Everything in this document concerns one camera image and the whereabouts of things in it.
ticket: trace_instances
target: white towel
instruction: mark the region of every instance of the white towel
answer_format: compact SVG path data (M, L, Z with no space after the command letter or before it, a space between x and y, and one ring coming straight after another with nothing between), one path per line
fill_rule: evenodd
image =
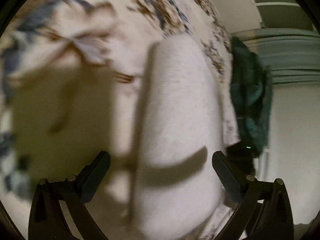
M218 84L189 35L156 49L138 157L133 221L147 239L174 240L220 205L212 168L223 150Z

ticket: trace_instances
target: window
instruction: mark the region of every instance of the window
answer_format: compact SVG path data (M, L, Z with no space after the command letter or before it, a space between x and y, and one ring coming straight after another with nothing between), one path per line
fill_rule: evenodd
M262 28L295 28L314 31L315 28L295 0L251 0L261 17Z

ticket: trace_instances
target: white wall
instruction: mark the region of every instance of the white wall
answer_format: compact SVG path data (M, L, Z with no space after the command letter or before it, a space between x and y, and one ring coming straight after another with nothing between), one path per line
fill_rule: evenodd
M320 209L320 85L276 87L267 181L282 178L295 224Z
M250 0L212 0L229 33L260 28L260 14Z

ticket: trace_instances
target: fabric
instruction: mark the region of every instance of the fabric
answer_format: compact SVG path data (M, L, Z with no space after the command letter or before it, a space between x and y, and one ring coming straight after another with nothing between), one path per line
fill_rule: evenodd
M147 239L175 240L221 200L211 156L223 150L219 87L191 36L155 49L143 120L133 222Z
M233 75L230 87L241 142L257 158L268 143L272 105L272 75L260 63L257 54L232 37Z
M175 33L204 51L220 87L224 145L237 143L232 54L217 17L210 0L29 0L0 42L15 163L28 159L37 182L76 174L101 149L127 162L149 51Z

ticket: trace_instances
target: green cloth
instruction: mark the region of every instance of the green cloth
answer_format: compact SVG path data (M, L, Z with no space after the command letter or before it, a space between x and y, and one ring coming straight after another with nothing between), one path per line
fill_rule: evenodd
M230 93L241 138L237 146L257 158L268 144L272 74L238 38L232 37L231 45L234 59Z

